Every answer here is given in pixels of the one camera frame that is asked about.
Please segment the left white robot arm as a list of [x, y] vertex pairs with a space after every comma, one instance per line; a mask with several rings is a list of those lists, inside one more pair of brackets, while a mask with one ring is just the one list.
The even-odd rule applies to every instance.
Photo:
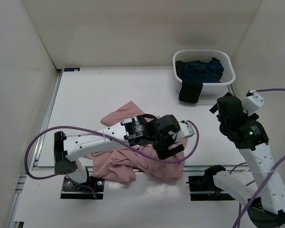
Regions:
[[188, 121], [177, 121], [173, 115], [157, 118], [143, 114], [124, 119], [90, 134], [66, 136], [54, 134], [54, 173], [67, 175], [79, 190], [90, 185], [87, 169], [79, 158], [118, 148], [127, 148], [134, 155], [170, 163], [169, 158], [184, 150], [181, 140], [195, 134]]

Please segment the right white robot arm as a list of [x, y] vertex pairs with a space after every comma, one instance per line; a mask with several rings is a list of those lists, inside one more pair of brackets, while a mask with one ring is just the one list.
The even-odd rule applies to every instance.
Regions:
[[253, 191], [220, 165], [205, 170], [206, 188], [222, 189], [243, 206], [233, 225], [235, 228], [245, 213], [258, 228], [285, 225], [285, 185], [276, 171], [279, 162], [274, 162], [269, 138], [257, 121], [256, 111], [264, 102], [257, 92], [248, 92], [244, 100], [227, 93], [210, 109], [213, 114], [218, 113], [220, 132], [235, 144], [257, 185]]

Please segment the pink trousers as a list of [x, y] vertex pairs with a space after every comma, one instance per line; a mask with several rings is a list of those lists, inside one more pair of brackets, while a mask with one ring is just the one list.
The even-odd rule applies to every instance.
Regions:
[[[123, 119], [145, 114], [134, 102], [129, 101], [114, 112], [104, 116], [100, 123], [105, 126], [112, 126]], [[134, 148], [146, 155], [158, 158], [152, 145]], [[92, 176], [107, 181], [118, 182], [128, 185], [136, 180], [134, 169], [139, 169], [151, 177], [163, 182], [175, 183], [182, 177], [184, 161], [179, 163], [163, 163], [143, 157], [128, 148], [116, 148], [89, 154], [84, 157], [93, 161]]]

